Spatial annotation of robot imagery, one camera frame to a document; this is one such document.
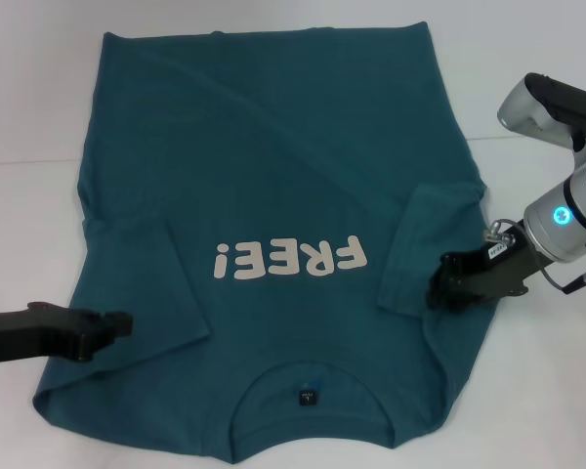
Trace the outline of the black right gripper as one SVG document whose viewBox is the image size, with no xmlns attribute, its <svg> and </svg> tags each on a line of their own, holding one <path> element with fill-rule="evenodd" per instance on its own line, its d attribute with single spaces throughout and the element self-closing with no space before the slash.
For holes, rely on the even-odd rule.
<svg viewBox="0 0 586 469">
<path fill-rule="evenodd" d="M 429 280 L 426 304 L 430 309 L 462 313 L 487 304 L 490 299 L 522 296 L 524 281 L 546 268 L 551 260 L 538 251 L 525 236 L 523 221 L 506 230 L 515 243 L 500 251 L 486 242 L 479 249 L 440 256 L 440 264 Z"/>
</svg>

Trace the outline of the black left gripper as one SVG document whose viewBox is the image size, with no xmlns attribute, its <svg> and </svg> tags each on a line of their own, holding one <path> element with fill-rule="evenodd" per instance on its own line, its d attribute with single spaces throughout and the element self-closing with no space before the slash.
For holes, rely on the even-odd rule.
<svg viewBox="0 0 586 469">
<path fill-rule="evenodd" d="M 22 311 L 0 313 L 0 362 L 37 357 L 86 362 L 132 329 L 133 316 L 125 312 L 97 314 L 33 302 Z"/>
</svg>

